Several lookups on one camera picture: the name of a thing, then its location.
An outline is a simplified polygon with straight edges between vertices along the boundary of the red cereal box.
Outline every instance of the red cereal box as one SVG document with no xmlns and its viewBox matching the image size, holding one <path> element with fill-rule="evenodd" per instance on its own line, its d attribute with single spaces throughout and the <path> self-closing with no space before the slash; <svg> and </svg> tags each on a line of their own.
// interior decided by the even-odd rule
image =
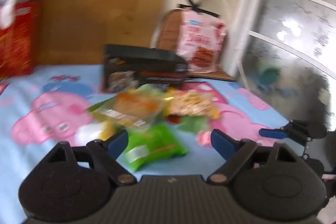
<svg viewBox="0 0 336 224">
<path fill-rule="evenodd" d="M 39 6 L 38 1 L 16 5 L 14 23 L 0 29 L 0 79 L 32 72 Z"/>
</svg>

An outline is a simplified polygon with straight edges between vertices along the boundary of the snack package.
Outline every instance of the snack package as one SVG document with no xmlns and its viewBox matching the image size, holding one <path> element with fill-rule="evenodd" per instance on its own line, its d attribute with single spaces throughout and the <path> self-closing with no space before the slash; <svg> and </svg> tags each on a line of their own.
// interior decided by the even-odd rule
<svg viewBox="0 0 336 224">
<path fill-rule="evenodd" d="M 190 9 L 183 11 L 182 18 L 177 55 L 189 63 L 189 71 L 216 71 L 226 31 L 224 22 Z"/>
<path fill-rule="evenodd" d="M 219 118 L 219 112 L 216 105 L 212 102 L 211 93 L 200 93 L 193 90 L 170 90 L 169 93 L 172 99 L 165 109 L 166 115 L 191 115 L 206 116 L 213 119 Z"/>
<path fill-rule="evenodd" d="M 206 116 L 183 116 L 178 128 L 195 134 L 209 131 L 209 119 Z"/>
<path fill-rule="evenodd" d="M 179 144 L 166 124 L 161 123 L 146 131 L 128 130 L 125 158 L 133 171 L 145 164 L 184 156 L 187 150 Z"/>
<path fill-rule="evenodd" d="M 115 124 L 127 128 L 152 125 L 166 102 L 148 91 L 128 89 L 98 107 L 92 114 L 108 116 Z"/>
</svg>

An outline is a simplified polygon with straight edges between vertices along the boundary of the barcode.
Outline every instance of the barcode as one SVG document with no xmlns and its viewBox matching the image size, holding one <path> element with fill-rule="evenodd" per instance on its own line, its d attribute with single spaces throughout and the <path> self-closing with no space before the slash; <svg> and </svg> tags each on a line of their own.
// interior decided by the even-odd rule
<svg viewBox="0 0 336 224">
<path fill-rule="evenodd" d="M 133 162 L 137 159 L 144 158 L 149 154 L 147 145 L 141 145 L 133 148 L 126 153 L 126 157 L 129 162 Z"/>
<path fill-rule="evenodd" d="M 146 122 L 141 120 L 140 118 L 134 117 L 134 116 L 130 116 L 130 115 L 126 115 L 126 114 L 122 114 L 120 112 L 117 112 L 115 110 L 109 110 L 106 112 L 106 114 L 112 118 L 118 119 L 118 120 L 128 120 L 132 123 L 134 123 L 134 126 L 136 127 L 141 127 L 141 126 L 145 126 Z"/>
</svg>

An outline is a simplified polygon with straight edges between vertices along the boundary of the pink bag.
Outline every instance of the pink bag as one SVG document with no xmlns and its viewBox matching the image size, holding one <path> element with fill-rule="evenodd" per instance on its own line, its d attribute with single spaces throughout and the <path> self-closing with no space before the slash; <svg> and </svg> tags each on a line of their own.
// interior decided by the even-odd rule
<svg viewBox="0 0 336 224">
<path fill-rule="evenodd" d="M 176 53 L 189 63 L 189 71 L 216 71 L 225 24 L 220 19 L 191 9 L 182 12 L 183 24 Z"/>
</svg>

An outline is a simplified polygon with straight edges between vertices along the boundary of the black box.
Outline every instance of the black box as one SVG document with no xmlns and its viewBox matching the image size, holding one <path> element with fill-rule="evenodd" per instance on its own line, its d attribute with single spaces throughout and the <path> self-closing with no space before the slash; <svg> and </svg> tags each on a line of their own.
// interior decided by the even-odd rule
<svg viewBox="0 0 336 224">
<path fill-rule="evenodd" d="M 181 88 L 188 63 L 174 52 L 156 48 L 105 45 L 103 92 L 120 92 L 143 84 L 166 90 Z"/>
</svg>

